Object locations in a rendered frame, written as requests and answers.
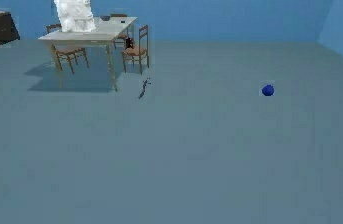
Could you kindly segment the white crumpled paper bag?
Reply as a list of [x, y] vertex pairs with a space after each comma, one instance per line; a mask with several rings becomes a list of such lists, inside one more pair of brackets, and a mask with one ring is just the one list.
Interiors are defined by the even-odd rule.
[[91, 0], [54, 0], [63, 32], [92, 32], [96, 29]]

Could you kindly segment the brown wooden chair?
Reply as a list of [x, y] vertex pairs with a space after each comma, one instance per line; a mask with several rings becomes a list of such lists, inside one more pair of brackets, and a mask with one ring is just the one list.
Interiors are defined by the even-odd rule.
[[[54, 31], [55, 29], [58, 30], [61, 28], [60, 24], [51, 24], [46, 26], [46, 32], [49, 34], [50, 32]], [[87, 58], [87, 53], [86, 53], [86, 48], [85, 47], [80, 47], [80, 46], [55, 46], [52, 45], [55, 50], [55, 54], [57, 59], [59, 60], [59, 68], [61, 71], [63, 71], [61, 60], [66, 59], [71, 72], [74, 74], [74, 69], [72, 65], [72, 59], [75, 60], [75, 64], [78, 65], [78, 60], [77, 58], [79, 56], [83, 56], [85, 61], [86, 61], [86, 66], [89, 68], [89, 62]]]
[[[125, 18], [127, 14], [122, 13], [113, 13], [111, 14], [112, 18]], [[113, 41], [114, 48], [117, 48], [118, 44], [121, 44], [123, 47], [126, 47], [126, 39], [129, 37], [129, 31], [125, 30]]]
[[140, 74], [143, 74], [142, 60], [146, 60], [147, 67], [150, 67], [149, 57], [149, 26], [143, 25], [138, 30], [138, 39], [135, 40], [133, 37], [129, 37], [134, 40], [133, 48], [125, 48], [122, 52], [122, 62], [124, 72], [127, 72], [126, 62], [131, 61], [133, 64], [139, 63]]

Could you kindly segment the pale wooden dining table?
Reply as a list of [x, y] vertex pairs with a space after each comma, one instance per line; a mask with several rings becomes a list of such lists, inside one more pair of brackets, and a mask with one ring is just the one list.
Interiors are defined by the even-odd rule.
[[99, 17], [95, 17], [94, 21], [96, 29], [92, 32], [62, 32], [61, 30], [58, 30], [39, 37], [39, 40], [47, 46], [47, 49], [51, 54], [52, 61], [55, 63], [56, 74], [60, 80], [60, 87], [63, 87], [63, 79], [61, 77], [61, 70], [59, 68], [59, 60], [56, 57], [55, 50], [52, 45], [76, 45], [85, 47], [104, 46], [112, 86], [115, 91], [118, 91], [111, 46], [113, 45], [113, 41], [123, 31], [126, 29], [134, 30], [134, 23], [136, 20], [136, 17], [111, 17], [109, 21], [102, 21]]

